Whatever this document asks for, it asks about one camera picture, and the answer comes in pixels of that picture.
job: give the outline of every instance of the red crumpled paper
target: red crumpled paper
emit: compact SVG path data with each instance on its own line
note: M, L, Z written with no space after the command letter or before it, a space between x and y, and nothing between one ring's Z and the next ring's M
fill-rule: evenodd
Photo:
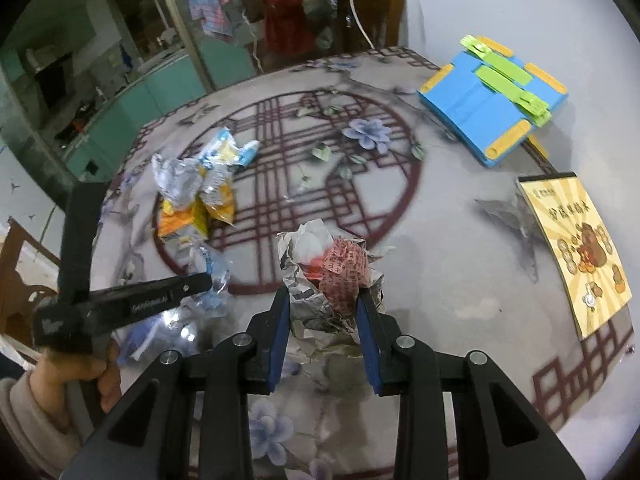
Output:
M320 291L334 312L352 316L361 286L371 285L367 253L346 238L334 238L334 244L322 260Z

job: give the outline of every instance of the floral tablecloth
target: floral tablecloth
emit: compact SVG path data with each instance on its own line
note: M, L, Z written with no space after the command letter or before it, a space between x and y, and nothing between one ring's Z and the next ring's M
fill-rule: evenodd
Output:
M241 332L253 314L270 307L279 281L276 232L323 218L335 232L366 238L368 248L395 247L375 266L385 274L386 311L406 333L450 354L482 349L558 430L602 386L633 330L625 308L579 342L546 245L534 243L536 282L520 265L518 237L478 207L477 200L510 200L516 177L552 168L530 144L496 168L482 167L422 111L415 95L405 94L437 70L415 52L395 48L330 64L243 82L144 127L114 181L106 209L124 214L106 216L92 287L113 286L131 248L144 261L145 280L180 270L152 229L158 204L150 156L193 153L228 126L239 143L258 139L263 147L236 178L235 227L212 234L230 261L235 296L215 340ZM336 100L338 106L327 110ZM301 108L308 109L299 114ZM341 134L363 114L392 129L385 153L362 150L360 139ZM309 165L307 152L319 142L331 159ZM292 190L297 199L288 202ZM126 381L137 373L125 370ZM289 480L390 476L398 409L399 399L373 395L360 358L336 354L301 367L287 363L275 394L250 399L255 474ZM447 425L455 478L452 416ZM194 472L196 460L194 453Z

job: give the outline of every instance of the book cover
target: book cover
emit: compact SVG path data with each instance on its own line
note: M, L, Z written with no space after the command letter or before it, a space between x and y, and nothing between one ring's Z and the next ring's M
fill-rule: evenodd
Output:
M620 256L573 173L518 180L556 257L581 340L631 299Z

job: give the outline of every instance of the human hand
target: human hand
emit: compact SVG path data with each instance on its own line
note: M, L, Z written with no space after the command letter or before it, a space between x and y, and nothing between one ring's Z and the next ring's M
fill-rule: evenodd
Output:
M119 352L115 341L109 345L106 362L91 355L65 354L45 349L31 374L30 386L37 404L60 431L68 430L71 425L65 403L66 383L97 378L100 405L104 412L108 413L118 402L122 396L120 369L116 365Z

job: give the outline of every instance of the person's arm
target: person's arm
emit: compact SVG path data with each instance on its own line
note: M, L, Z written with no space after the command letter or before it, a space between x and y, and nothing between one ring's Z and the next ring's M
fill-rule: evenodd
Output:
M118 348L112 344L109 361L92 356L45 350L33 372L19 381L0 381L0 417L21 453L36 469L56 478L78 452L80 439L65 403L65 384L98 378L102 408L108 412L120 399Z

